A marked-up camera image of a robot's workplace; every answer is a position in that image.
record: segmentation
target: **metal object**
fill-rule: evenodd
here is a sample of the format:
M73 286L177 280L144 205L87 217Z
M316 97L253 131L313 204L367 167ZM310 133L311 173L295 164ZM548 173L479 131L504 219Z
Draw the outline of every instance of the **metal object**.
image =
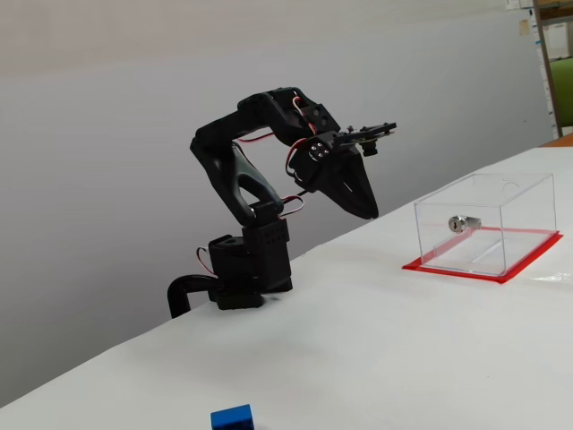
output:
M456 215L451 217L448 221L449 229L454 233L462 233L468 227L474 230L482 228L482 220L479 218L466 217L464 215Z

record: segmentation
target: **transparent box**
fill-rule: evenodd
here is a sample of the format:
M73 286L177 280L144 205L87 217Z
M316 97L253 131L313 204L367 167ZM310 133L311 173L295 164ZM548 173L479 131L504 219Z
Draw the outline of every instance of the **transparent box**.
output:
M422 267L503 277L558 235L553 175L474 174L415 202Z

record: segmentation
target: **black robotic arm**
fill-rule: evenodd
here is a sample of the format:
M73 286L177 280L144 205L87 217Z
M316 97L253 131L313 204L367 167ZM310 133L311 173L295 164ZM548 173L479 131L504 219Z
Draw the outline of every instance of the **black robotic arm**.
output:
M188 275L171 284L167 298L174 318L189 312L187 294L196 291L209 291L220 309L238 309L261 306L261 294L292 289L287 220L279 216L284 201L235 142L266 127L291 148L286 173L306 192L320 191L357 217L378 217L356 144L362 146L365 157L374 155L376 141L390 134L396 124L360 131L348 127L347 132L340 132L328 110L297 88L255 94L239 102L236 112L197 130L192 140L192 153L243 225L243 235L226 235L209 243L216 277ZM259 201L248 204L241 189Z
M239 102L235 113L200 128L191 151L203 165L210 182L243 226L255 223L252 208L241 195L248 191L260 202L272 202L277 214L283 202L267 180L243 155L236 139L269 127L285 145L296 145L288 166L295 182L304 190L321 191L342 209L364 219L378 217L378 207L356 144L364 156L376 153L376 141L395 124L352 128L340 126L321 104L308 99L297 88L255 94Z

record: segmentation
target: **blue cube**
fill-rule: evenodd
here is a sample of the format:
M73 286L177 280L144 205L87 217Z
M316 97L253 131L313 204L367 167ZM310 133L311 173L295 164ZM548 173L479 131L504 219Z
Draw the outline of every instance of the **blue cube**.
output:
M251 405L211 412L213 430L254 430Z

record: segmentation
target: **table surface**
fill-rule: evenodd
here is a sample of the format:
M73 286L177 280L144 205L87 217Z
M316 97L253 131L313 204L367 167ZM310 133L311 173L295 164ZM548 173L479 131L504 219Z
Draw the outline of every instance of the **table surface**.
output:
M294 260L292 292L167 322L0 409L0 428L199 430L250 403L258 430L570 429L571 166L543 148L482 170L556 178L565 237L507 284L401 270L419 253L408 204Z

